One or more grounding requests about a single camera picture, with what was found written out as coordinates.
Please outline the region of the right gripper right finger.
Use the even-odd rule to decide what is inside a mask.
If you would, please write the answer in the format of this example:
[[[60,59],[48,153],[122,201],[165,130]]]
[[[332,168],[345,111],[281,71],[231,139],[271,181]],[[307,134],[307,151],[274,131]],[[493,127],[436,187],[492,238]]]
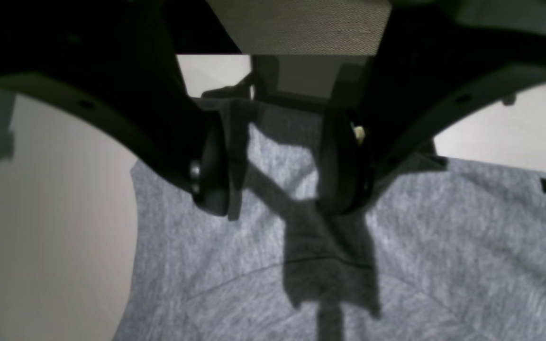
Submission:
[[[546,0],[392,0],[375,56],[324,114],[318,206],[366,204],[434,136],[546,84]]]

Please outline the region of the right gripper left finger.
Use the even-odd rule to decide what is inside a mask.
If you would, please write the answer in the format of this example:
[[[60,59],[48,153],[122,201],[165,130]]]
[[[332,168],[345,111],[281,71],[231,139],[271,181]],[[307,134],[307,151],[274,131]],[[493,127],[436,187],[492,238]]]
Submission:
[[[0,0],[0,88],[89,123],[197,207],[230,206],[219,112],[189,97],[164,0]]]

